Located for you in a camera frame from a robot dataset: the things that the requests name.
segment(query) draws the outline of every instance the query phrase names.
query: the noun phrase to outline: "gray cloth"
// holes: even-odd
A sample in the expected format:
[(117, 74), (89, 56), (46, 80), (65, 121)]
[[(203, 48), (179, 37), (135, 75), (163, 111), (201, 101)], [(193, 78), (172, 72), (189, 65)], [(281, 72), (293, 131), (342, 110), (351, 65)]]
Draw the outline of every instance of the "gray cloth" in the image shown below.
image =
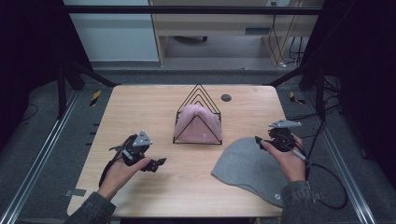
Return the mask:
[(282, 207), (280, 191), (288, 184), (275, 158), (260, 149), (254, 137), (230, 144), (220, 156), (212, 175), (222, 182), (246, 189), (268, 203)]

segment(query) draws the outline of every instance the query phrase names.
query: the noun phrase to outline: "white wall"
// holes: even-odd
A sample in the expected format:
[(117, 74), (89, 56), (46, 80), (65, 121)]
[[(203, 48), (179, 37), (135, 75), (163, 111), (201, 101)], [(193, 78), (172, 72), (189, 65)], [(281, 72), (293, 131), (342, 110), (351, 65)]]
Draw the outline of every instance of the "white wall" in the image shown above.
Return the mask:
[[(64, 0), (66, 5), (147, 6), (147, 0)], [(158, 62), (149, 14), (70, 14), (92, 62)]]

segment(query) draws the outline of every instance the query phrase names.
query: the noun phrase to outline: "person's right hand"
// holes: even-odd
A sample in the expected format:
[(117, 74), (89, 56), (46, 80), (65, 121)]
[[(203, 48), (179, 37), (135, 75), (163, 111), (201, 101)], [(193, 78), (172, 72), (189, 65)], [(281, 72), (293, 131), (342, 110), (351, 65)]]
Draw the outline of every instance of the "person's right hand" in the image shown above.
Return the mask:
[[(303, 140), (293, 135), (294, 139), (299, 143), (301, 146), (303, 145)], [(272, 155), (275, 157), (277, 163), (280, 165), (280, 169), (282, 170), (283, 175), (288, 179), (289, 182), (294, 181), (305, 181), (305, 162), (297, 157), (294, 152), (281, 152), (276, 149), (270, 143), (267, 143), (262, 140), (262, 146)]]

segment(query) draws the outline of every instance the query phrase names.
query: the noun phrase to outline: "background table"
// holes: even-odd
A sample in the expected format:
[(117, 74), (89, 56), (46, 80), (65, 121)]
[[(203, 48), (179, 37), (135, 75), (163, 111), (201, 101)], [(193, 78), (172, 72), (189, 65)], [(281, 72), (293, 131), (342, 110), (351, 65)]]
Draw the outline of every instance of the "background table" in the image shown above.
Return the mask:
[[(116, 217), (280, 217), (281, 208), (255, 194), (228, 186), (211, 171), (232, 142), (268, 136), (268, 124), (285, 118), (276, 90), (268, 86), (204, 86), (221, 113), (222, 145), (173, 144), (176, 114), (194, 86), (118, 86), (114, 88), (85, 162), (68, 214), (98, 189), (115, 151), (129, 135), (145, 130), (153, 140), (146, 152), (167, 158), (156, 173), (138, 172), (112, 202)], [(232, 100), (223, 102), (222, 94)]]

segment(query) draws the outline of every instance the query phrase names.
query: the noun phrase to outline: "forearm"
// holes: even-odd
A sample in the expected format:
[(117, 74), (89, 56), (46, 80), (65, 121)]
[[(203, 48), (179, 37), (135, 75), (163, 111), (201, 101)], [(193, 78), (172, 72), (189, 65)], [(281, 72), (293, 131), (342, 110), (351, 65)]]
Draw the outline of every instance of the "forearm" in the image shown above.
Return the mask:
[(107, 223), (116, 206), (100, 194), (94, 192), (82, 206), (70, 216), (65, 224), (70, 223)]
[(312, 191), (305, 181), (289, 183), (282, 189), (282, 224), (321, 223)]

